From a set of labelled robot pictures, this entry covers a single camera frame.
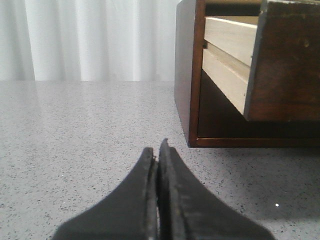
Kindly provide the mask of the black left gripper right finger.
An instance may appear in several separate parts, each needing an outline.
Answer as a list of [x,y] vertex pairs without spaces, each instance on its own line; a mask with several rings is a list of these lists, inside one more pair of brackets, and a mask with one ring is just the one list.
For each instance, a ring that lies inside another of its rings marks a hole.
[[272,234],[219,200],[164,139],[158,159],[162,240],[272,240]]

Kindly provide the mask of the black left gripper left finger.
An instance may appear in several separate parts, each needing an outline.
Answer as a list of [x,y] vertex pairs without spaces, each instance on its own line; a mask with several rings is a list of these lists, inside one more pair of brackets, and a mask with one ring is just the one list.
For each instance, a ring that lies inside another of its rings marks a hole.
[[95,206],[63,223],[55,240],[156,240],[157,169],[146,147],[127,177]]

